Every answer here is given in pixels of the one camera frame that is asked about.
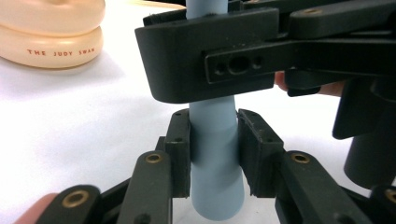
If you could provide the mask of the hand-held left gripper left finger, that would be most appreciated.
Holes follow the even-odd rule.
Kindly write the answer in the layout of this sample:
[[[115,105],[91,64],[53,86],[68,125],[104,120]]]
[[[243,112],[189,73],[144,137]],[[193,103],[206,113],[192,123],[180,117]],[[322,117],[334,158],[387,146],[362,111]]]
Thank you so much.
[[[175,112],[166,136],[160,137],[160,150],[171,159],[172,196],[188,198],[191,189],[191,141],[189,110]]]

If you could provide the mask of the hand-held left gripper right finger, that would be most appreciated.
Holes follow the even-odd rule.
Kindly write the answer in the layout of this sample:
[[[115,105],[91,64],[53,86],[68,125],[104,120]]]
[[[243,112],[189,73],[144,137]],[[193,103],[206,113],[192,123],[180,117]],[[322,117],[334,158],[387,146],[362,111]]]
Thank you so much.
[[[237,118],[240,166],[250,194],[257,198],[275,198],[276,167],[284,152],[284,143],[258,113],[239,109]]]

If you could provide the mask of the cream ringed duck cup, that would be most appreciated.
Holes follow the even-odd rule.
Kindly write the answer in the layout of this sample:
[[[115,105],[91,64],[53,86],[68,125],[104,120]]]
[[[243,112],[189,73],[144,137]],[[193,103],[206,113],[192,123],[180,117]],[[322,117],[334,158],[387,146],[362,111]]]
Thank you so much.
[[[96,58],[103,47],[105,0],[0,0],[0,57],[63,69]]]

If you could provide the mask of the white table mat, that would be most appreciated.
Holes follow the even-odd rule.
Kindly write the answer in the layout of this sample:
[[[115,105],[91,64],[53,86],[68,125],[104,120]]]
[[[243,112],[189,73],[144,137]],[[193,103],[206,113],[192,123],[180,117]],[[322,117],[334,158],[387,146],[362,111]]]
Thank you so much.
[[[175,7],[106,0],[105,44],[93,61],[66,70],[37,69],[0,58],[0,224],[13,224],[37,200],[79,184],[101,191],[132,175],[137,158],[155,148],[172,114],[187,105],[151,96],[134,29]],[[278,86],[235,96],[259,113],[286,150],[313,155],[348,189],[370,191],[344,173],[350,139],[332,138],[339,98],[289,97]],[[249,196],[222,222],[198,215],[191,199],[173,200],[174,224],[279,224],[274,199]]]

